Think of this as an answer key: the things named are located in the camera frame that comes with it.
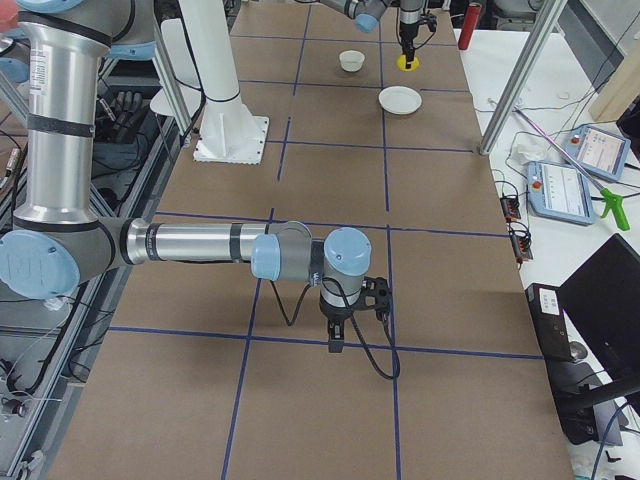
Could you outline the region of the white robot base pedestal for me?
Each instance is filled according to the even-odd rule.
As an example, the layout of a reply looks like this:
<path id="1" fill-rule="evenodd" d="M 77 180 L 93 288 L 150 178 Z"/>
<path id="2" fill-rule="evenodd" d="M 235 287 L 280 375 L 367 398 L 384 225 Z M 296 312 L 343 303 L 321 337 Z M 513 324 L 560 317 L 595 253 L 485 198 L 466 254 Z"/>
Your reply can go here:
<path id="1" fill-rule="evenodd" d="M 257 165 L 269 119 L 244 104 L 221 1 L 179 3 L 206 99 L 194 150 L 198 162 Z"/>

